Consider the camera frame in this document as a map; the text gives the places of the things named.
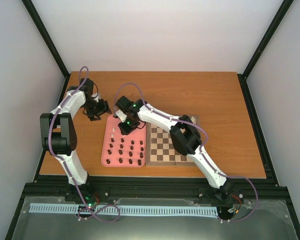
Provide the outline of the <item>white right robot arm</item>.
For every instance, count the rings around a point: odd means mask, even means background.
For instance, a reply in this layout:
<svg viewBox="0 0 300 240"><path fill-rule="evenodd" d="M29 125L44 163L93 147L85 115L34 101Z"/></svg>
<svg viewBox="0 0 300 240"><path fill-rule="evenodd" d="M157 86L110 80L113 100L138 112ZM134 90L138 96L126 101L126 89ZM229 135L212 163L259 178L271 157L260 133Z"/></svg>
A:
<svg viewBox="0 0 300 240"><path fill-rule="evenodd" d="M176 116L156 109L142 99L133 102L122 96L114 100L114 116L123 136L138 128L141 122L153 124L169 133L174 149L191 158L213 188L214 198L225 203L234 189L233 182L214 163L204 148L202 130L188 115Z"/></svg>

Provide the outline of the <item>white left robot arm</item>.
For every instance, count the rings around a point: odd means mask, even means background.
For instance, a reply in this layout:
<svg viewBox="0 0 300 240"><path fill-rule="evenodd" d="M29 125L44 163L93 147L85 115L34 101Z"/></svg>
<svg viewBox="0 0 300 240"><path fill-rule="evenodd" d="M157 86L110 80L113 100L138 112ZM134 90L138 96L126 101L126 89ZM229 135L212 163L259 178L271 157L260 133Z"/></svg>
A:
<svg viewBox="0 0 300 240"><path fill-rule="evenodd" d="M78 185L76 195L82 201L93 198L94 188L87 183L88 173L82 167L76 148L78 137L73 122L78 110L90 121L101 120L101 115L111 114L109 104L93 94L96 84L89 78L81 78L78 86L70 86L61 103L51 112L40 116L41 144L58 160L68 177L68 183Z"/></svg>

